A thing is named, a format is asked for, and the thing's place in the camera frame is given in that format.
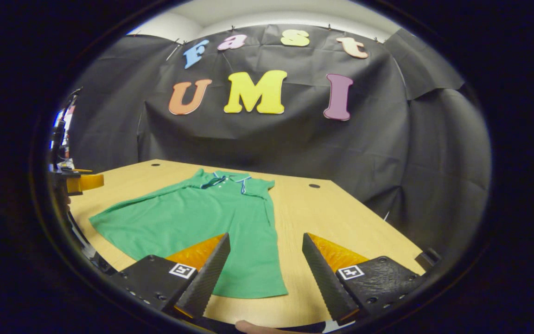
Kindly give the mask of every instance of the white ceiling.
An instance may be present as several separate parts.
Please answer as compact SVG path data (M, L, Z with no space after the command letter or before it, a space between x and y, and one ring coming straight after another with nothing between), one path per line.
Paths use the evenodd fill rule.
M399 26L389 19L349 0L193 0L170 9L207 27L242 15L265 12L299 11L323 13L361 22L393 34Z

